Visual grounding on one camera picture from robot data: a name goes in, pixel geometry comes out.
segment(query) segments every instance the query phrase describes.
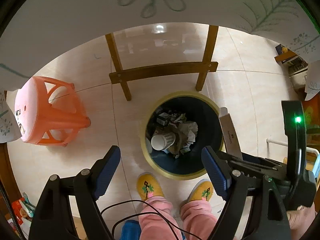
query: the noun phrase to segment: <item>yellow slipper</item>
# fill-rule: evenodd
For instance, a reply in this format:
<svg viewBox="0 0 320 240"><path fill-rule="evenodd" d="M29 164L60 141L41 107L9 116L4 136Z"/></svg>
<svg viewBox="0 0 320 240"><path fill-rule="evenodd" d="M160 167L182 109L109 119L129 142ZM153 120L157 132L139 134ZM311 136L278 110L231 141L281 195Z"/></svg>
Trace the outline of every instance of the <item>yellow slipper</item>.
<svg viewBox="0 0 320 240"><path fill-rule="evenodd" d="M190 193L188 202L194 200L206 200L209 201L212 197L213 185L210 180L202 179L195 185L193 190Z"/></svg>
<svg viewBox="0 0 320 240"><path fill-rule="evenodd" d="M154 196L164 197L159 182L151 173L143 173L140 175L137 181L137 191L143 201Z"/></svg>

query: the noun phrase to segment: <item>bolt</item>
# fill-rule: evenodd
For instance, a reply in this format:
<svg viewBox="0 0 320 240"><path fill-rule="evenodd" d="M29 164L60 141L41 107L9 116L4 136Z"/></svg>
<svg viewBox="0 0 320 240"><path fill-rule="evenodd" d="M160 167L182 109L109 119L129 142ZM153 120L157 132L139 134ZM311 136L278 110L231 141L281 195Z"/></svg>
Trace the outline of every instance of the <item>bolt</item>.
<svg viewBox="0 0 320 240"><path fill-rule="evenodd" d="M241 172L238 170L233 170L232 174L235 175L236 177L239 177L241 175Z"/></svg>
<svg viewBox="0 0 320 240"><path fill-rule="evenodd" d="M85 176L85 175L88 175L90 173L90 170L89 169L83 169L81 171L81 175Z"/></svg>
<svg viewBox="0 0 320 240"><path fill-rule="evenodd" d="M57 178L58 178L58 175L53 174L53 175L50 176L49 179L50 179L51 181L55 181Z"/></svg>
<svg viewBox="0 0 320 240"><path fill-rule="evenodd" d="M264 175L264 179L265 179L267 182L271 182L271 181L272 181L272 178L270 178L268 175Z"/></svg>

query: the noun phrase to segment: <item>hand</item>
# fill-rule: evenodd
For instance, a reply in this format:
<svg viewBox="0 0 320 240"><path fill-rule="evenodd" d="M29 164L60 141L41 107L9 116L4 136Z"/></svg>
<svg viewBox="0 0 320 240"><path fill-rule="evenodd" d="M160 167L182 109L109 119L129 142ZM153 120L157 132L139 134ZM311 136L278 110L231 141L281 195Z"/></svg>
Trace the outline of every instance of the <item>hand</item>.
<svg viewBox="0 0 320 240"><path fill-rule="evenodd" d="M298 207L296 211L287 211L292 240L299 240L316 217L315 204L307 208Z"/></svg>

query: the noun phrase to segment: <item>white paper cup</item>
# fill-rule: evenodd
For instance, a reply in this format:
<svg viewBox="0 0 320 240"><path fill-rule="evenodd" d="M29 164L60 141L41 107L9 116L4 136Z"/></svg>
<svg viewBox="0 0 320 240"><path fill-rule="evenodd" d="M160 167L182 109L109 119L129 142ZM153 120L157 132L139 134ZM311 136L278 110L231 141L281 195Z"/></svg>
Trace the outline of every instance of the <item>white paper cup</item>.
<svg viewBox="0 0 320 240"><path fill-rule="evenodd" d="M168 149L175 141L176 135L172 133L157 134L151 138L151 146L157 151Z"/></svg>

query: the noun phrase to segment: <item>pink stool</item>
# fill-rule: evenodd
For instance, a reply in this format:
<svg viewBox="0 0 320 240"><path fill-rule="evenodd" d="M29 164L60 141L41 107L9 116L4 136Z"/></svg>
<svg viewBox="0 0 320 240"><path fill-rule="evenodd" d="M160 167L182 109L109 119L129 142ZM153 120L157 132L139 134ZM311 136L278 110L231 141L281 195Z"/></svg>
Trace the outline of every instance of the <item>pink stool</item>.
<svg viewBox="0 0 320 240"><path fill-rule="evenodd" d="M47 92L45 83L55 85ZM75 113L68 113L52 107L49 98L59 87L66 87L68 96L74 102ZM72 83L49 77L32 77L18 90L14 104L15 116L22 134L22 141L37 145L62 145L74 139L81 128L90 126ZM64 140L55 139L50 130L72 129Z"/></svg>

